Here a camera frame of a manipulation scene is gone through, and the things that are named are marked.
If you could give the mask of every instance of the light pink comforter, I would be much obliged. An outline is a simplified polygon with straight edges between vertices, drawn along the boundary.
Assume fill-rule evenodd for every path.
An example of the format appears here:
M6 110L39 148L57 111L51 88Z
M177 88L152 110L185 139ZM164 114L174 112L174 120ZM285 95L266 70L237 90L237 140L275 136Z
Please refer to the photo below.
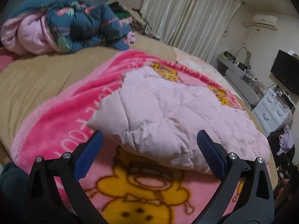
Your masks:
M196 142L205 130L241 159L269 162L267 139L234 96L205 77L153 63L128 72L121 88L105 97L88 122L93 130L119 136L127 151L167 167L210 173Z
M21 56L28 53L42 55L61 52L45 21L46 13L40 11L8 19L0 31L4 47Z

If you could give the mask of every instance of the television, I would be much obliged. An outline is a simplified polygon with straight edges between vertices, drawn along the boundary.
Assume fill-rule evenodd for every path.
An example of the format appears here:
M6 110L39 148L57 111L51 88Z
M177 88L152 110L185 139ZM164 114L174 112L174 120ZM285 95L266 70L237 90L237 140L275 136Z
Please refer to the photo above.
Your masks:
M271 73L299 96L299 60L296 57L279 50Z

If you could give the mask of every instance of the gray desk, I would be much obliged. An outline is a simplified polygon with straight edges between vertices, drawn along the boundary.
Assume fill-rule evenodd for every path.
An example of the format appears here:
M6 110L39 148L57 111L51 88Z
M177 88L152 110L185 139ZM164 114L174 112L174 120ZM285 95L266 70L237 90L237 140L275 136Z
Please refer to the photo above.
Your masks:
M217 60L220 61L222 64L224 64L226 67L231 69L234 73L236 73L239 77L243 77L245 75L245 72L243 72L239 67L237 67L235 64L233 64L228 59L225 59L222 55L218 55Z
M245 104L252 109L258 104L261 98L246 82L242 80L245 72L231 63L228 59L223 58L222 55L219 55L217 60L228 68L225 71L225 79L236 90Z

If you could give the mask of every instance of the drawer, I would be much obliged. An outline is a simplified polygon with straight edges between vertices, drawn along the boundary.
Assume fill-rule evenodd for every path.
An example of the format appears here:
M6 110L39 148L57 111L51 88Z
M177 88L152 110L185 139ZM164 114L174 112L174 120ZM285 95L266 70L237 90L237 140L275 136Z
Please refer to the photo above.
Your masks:
M272 109L275 104L278 102L276 95L272 91L268 90L263 96L262 100L266 103L269 109Z
M274 106L272 112L275 114L280 124L282 124L289 115L289 111L280 102Z
M252 111L255 115L255 117L257 118L258 122L260 123L260 125L262 126L263 130L264 130L264 136L268 137L270 135L270 133L267 130L267 127L265 126L265 124L263 123L263 121L261 119L259 119L259 114L258 112Z
M262 125L267 128L269 133L276 131L276 129L280 126L278 119L269 112L264 101L261 100L253 112L257 116L258 120L262 122Z

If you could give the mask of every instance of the white dresser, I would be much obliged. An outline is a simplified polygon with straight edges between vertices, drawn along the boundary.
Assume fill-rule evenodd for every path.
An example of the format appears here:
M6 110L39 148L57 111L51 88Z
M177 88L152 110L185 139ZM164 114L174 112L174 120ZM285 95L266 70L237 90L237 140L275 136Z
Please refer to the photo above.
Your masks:
M252 112L258 119L267 137L271 132L281 129L292 121L291 110L284 103L280 102L271 88L268 89Z

